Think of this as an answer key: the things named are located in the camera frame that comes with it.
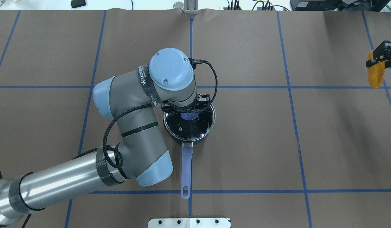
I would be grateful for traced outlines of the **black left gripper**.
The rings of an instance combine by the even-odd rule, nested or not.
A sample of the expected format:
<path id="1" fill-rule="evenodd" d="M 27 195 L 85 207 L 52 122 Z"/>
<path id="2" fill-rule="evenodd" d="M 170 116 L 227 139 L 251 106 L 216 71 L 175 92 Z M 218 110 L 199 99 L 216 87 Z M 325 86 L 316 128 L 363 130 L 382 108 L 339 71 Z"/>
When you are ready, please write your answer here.
<path id="1" fill-rule="evenodd" d="M 189 105 L 183 107 L 180 107 L 178 106 L 178 104 L 175 104 L 169 100 L 162 101 L 161 111 L 168 114 L 181 114 L 181 113 L 198 114 L 204 111 L 210 105 L 211 105 L 210 95 L 197 94 Z"/>

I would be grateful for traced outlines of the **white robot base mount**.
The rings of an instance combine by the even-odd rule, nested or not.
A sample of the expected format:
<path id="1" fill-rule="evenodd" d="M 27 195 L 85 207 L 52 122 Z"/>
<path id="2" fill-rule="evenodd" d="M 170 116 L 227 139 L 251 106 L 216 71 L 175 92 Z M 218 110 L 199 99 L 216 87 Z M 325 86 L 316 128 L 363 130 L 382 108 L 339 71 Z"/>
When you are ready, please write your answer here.
<path id="1" fill-rule="evenodd" d="M 231 228 L 230 218 L 155 218 L 148 228 Z"/>

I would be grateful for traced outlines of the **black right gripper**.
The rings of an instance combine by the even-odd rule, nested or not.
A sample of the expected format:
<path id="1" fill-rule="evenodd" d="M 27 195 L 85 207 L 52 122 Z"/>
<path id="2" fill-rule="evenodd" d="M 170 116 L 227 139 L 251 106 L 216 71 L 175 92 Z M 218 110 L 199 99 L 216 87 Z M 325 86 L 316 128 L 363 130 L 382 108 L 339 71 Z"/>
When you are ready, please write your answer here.
<path id="1" fill-rule="evenodd" d="M 385 62 L 386 68 L 391 68 L 391 42 L 385 40 L 382 48 L 376 48 L 370 53 L 366 67 L 370 68 L 380 62 Z"/>

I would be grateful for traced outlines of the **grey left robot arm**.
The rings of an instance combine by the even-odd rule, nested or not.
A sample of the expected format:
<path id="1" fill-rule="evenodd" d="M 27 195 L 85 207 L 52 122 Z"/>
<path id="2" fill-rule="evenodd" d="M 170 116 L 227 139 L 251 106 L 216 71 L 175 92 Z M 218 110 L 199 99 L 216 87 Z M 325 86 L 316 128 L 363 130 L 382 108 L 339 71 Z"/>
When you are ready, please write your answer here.
<path id="1" fill-rule="evenodd" d="M 159 50 L 149 64 L 100 82 L 93 88 L 99 113 L 111 122 L 100 147 L 14 180 L 0 174 L 0 228 L 82 194 L 135 179 L 142 187 L 171 176 L 173 165 L 154 108 L 167 114 L 208 109 L 216 94 L 198 95 L 198 64 L 176 48 Z"/>

